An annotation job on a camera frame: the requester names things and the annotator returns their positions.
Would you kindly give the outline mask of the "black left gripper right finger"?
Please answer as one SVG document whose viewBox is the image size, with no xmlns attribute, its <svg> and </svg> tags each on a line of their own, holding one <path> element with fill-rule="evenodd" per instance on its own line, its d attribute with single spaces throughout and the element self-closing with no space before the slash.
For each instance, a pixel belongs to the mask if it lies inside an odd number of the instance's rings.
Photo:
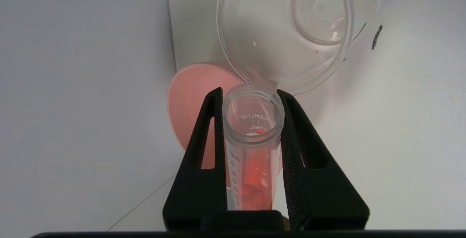
<svg viewBox="0 0 466 238">
<path fill-rule="evenodd" d="M 368 205 L 296 98 L 277 92 L 285 114 L 281 150 L 291 230 L 363 230 L 370 216 Z"/>
</svg>

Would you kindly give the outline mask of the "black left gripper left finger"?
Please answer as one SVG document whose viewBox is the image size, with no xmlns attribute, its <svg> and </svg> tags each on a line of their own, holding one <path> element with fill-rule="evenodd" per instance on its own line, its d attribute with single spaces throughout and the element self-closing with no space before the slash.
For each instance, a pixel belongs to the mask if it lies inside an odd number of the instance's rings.
<svg viewBox="0 0 466 238">
<path fill-rule="evenodd" d="M 203 100 L 187 150 L 163 207 L 167 231 L 198 231 L 203 216 L 228 209 L 222 104 L 221 87 L 209 92 Z M 203 169 L 211 120 L 214 120 L 214 167 Z"/>
</svg>

